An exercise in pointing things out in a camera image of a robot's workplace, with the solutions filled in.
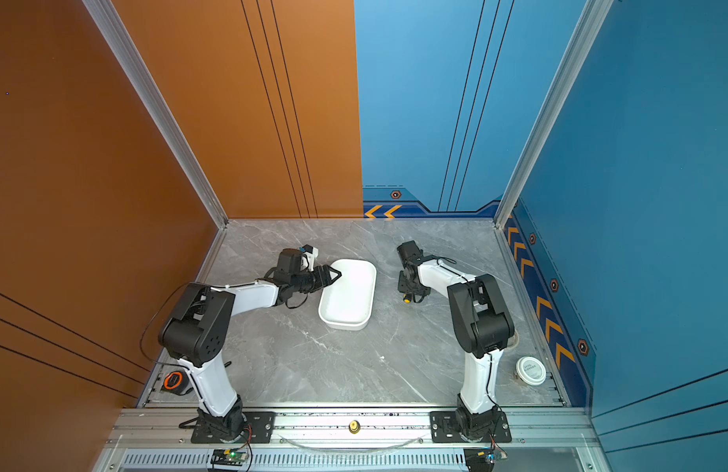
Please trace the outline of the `white plastic bin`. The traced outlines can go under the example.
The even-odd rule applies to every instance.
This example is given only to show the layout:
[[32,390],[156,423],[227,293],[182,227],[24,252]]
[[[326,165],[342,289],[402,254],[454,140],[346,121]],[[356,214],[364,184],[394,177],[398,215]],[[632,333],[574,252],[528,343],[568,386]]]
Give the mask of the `white plastic bin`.
[[332,268],[342,275],[323,289],[319,317],[334,330],[363,330],[372,314],[377,269],[368,261],[352,259],[339,259]]

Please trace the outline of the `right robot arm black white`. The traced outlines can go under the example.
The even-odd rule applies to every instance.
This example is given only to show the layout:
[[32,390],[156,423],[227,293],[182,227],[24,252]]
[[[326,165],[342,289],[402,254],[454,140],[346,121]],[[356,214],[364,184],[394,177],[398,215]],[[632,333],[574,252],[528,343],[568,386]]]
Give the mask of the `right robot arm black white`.
[[454,335],[464,350],[464,382],[455,418],[458,433],[470,442],[511,442],[508,417],[496,385],[500,362],[516,333],[513,317],[493,275],[470,275],[454,260],[427,255],[413,241],[397,246],[403,265],[397,290],[407,303],[435,292],[449,302]]

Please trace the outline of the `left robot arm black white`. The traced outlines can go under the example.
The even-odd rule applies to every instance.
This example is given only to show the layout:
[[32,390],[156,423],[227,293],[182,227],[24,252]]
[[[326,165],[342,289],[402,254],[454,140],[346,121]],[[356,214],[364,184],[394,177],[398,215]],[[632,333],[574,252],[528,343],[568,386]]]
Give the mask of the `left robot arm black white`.
[[277,264],[252,282],[232,285],[190,283],[159,333],[159,344],[183,368],[198,397],[198,416],[184,422],[194,444],[244,441],[248,421],[242,399],[232,387],[222,350],[232,317],[286,305],[297,294],[309,295],[333,285],[342,272],[316,265],[310,245],[284,249]]

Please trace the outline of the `white round lid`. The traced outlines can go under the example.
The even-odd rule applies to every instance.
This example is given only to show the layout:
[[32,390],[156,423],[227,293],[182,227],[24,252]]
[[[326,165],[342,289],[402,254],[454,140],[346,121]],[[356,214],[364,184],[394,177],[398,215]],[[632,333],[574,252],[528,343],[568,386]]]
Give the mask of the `white round lid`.
[[517,360],[516,375],[527,385],[539,387],[546,382],[547,368],[537,358],[532,356],[523,356]]

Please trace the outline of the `right small circuit board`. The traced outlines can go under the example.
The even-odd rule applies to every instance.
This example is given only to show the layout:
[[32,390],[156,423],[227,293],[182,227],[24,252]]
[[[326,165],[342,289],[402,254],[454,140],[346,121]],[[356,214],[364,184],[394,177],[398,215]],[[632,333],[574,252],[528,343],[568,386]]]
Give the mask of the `right small circuit board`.
[[508,455],[503,450],[491,450],[491,448],[464,449],[464,464],[468,472],[493,472],[497,463],[507,458]]

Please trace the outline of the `orange black tape measure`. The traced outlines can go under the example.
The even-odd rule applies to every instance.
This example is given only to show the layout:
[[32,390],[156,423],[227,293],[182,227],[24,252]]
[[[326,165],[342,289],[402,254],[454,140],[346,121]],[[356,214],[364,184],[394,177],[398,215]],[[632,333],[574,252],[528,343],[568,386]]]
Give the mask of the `orange black tape measure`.
[[176,370],[168,373],[164,377],[161,390],[164,393],[183,396],[190,393],[193,388],[188,374],[183,370]]

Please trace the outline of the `left green circuit board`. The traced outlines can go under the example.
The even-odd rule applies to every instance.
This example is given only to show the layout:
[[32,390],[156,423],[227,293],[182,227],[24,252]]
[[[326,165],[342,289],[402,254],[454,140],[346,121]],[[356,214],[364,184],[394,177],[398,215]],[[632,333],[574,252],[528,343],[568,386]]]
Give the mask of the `left green circuit board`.
[[239,448],[216,448],[212,451],[210,469],[216,471],[246,471],[251,456]]

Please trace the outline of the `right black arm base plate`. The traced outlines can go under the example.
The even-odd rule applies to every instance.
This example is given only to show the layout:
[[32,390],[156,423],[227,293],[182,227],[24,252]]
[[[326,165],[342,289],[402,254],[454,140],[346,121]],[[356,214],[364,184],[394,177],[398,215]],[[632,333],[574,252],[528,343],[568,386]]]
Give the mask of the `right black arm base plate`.
[[469,414],[462,409],[431,411],[429,413],[432,441],[436,444],[449,442],[496,442],[509,444],[512,433],[506,414],[491,409],[481,414]]

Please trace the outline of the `brass knob on rail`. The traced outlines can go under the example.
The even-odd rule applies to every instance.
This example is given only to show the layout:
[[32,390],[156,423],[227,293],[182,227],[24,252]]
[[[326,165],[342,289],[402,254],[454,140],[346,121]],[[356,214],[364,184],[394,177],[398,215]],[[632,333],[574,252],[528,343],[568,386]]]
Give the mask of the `brass knob on rail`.
[[357,434],[361,429],[361,425],[358,421],[351,421],[348,425],[348,430],[351,434]]

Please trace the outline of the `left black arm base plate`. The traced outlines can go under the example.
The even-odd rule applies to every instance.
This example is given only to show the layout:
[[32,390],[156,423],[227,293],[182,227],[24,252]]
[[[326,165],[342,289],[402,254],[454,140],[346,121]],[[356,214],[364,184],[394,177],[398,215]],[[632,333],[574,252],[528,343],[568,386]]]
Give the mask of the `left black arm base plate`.
[[269,444],[275,417],[273,411],[241,411],[218,418],[199,410],[198,417],[187,423],[194,425],[192,444]]

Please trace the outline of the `aluminium front rail frame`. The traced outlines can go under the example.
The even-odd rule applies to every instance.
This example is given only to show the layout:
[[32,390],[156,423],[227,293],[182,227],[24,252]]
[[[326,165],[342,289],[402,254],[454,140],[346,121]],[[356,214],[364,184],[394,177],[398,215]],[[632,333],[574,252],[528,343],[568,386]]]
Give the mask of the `aluminium front rail frame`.
[[[192,444],[194,420],[185,408],[123,411],[96,471],[216,471],[216,448],[247,450],[246,471],[467,471],[465,448],[503,450],[494,471],[607,471],[605,452],[584,411],[576,408],[508,407],[509,444],[432,441],[429,413],[436,405],[312,405],[249,407],[275,412],[269,444]],[[361,429],[351,434],[348,425]]]

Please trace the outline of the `right aluminium corner post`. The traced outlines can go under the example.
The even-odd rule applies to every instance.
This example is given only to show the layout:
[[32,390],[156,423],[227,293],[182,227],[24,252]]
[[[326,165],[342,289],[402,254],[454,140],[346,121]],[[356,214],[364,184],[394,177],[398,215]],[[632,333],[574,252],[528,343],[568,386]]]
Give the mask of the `right aluminium corner post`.
[[494,218],[496,229],[503,229],[511,216],[612,5],[613,0],[589,0],[584,4],[498,206]]

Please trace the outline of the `aluminium corner post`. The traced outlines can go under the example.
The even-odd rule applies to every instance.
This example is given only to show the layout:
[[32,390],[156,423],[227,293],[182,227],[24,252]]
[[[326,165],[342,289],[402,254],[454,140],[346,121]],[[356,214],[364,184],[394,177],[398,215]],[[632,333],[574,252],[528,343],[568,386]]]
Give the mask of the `aluminium corner post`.
[[223,230],[229,222],[226,211],[113,3],[83,4],[212,221]]
[[511,216],[612,5],[613,0],[589,0],[584,4],[498,206],[494,218],[496,229],[503,229]]

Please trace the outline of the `left aluminium corner post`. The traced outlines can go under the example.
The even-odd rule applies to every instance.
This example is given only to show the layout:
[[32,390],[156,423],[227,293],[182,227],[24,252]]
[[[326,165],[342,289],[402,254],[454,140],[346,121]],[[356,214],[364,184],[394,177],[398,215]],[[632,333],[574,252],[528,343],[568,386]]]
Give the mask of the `left aluminium corner post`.
[[226,211],[113,3],[83,4],[212,221],[223,230],[229,222]]

